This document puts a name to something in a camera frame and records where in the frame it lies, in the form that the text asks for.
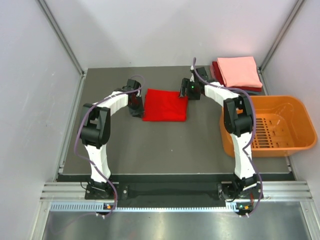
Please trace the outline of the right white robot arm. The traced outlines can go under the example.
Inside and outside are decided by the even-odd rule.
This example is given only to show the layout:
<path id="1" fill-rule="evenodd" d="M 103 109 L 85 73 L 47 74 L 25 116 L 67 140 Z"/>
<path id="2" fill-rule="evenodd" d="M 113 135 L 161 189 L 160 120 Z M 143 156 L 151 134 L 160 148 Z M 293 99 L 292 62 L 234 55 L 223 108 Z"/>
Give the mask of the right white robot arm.
<path id="1" fill-rule="evenodd" d="M 205 96 L 223 107 L 223 126 L 231 136 L 235 157 L 234 198 L 245 198 L 257 186 L 257 171 L 252 164 L 251 144 L 256 130 L 256 114 L 251 97 L 235 87 L 208 81 L 204 67 L 190 67 L 191 77 L 183 78 L 179 97 L 191 101 Z"/>

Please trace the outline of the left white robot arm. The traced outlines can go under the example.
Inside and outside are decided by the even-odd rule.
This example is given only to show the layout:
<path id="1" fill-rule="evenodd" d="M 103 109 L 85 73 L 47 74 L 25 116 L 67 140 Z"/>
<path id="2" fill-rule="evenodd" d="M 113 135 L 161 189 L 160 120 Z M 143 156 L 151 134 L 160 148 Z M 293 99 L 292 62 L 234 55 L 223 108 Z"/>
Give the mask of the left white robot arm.
<path id="1" fill-rule="evenodd" d="M 117 196 L 115 186 L 110 180 L 111 170 L 107 158 L 111 116 L 125 107 L 132 117 L 144 116 L 142 84 L 135 80 L 136 77 L 137 75 L 134 75 L 129 78 L 125 86 L 117 88 L 104 99 L 86 103 L 82 107 L 74 153 L 78 153 L 78 141 L 81 141 L 88 154 L 88 157 L 82 156 L 82 158 L 89 161 L 91 167 L 91 177 L 87 182 L 85 195 L 88 200 L 104 200 Z"/>

